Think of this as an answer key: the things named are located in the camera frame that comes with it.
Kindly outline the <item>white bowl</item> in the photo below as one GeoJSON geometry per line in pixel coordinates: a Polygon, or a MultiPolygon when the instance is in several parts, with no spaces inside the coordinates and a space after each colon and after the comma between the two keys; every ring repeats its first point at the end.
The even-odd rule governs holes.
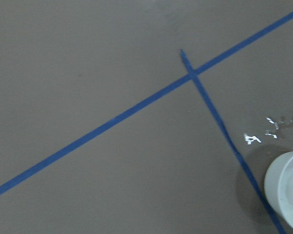
{"type": "Polygon", "coordinates": [[[293,228],[293,151],[278,156],[264,178],[266,199],[274,211],[293,228]]]}

